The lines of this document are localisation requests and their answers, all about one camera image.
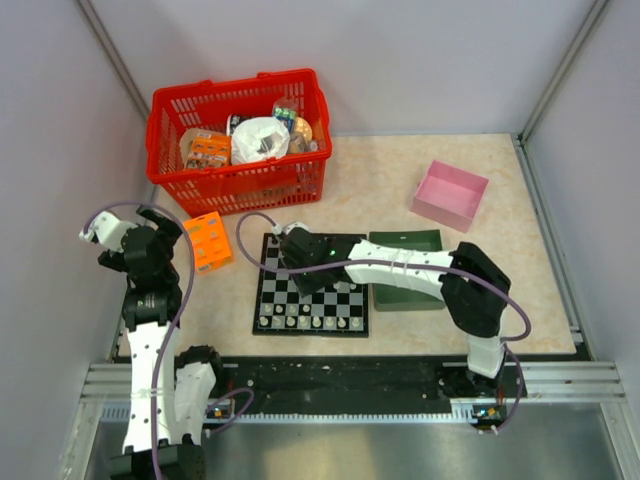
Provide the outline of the black and white chessboard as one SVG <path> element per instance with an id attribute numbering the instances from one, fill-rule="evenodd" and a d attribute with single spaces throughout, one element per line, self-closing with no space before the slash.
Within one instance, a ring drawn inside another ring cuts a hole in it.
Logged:
<path id="1" fill-rule="evenodd" d="M 367 338 L 369 290 L 339 281 L 303 296 L 291 276 L 260 270 L 252 333 Z"/>

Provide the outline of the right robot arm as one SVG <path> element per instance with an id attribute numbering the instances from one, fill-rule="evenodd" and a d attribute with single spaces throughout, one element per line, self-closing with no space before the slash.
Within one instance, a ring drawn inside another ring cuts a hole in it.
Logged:
<path id="1" fill-rule="evenodd" d="M 282 262 L 300 280 L 302 294 L 336 282 L 390 286 L 444 303 L 468 344 L 466 370 L 439 383 L 451 396 L 495 397 L 503 383 L 508 337 L 507 308 L 524 311 L 510 296 L 511 281 L 475 244 L 451 251 L 389 247 L 354 236 L 325 237 L 295 222 L 273 230 Z"/>

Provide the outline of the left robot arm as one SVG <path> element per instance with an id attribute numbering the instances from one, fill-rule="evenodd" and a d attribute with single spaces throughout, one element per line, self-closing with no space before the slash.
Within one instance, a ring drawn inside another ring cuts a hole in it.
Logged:
<path id="1" fill-rule="evenodd" d="M 127 432 L 109 462 L 113 479 L 201 479 L 200 435 L 208 397 L 226 387 L 227 374 L 210 346 L 176 352 L 179 321 L 190 295 L 179 286 L 174 246 L 186 230 L 166 209 L 138 205 L 146 219 L 119 218 L 110 206 L 91 215 L 79 237 L 103 247 L 101 266 L 126 277 L 121 316 L 131 352 Z"/>

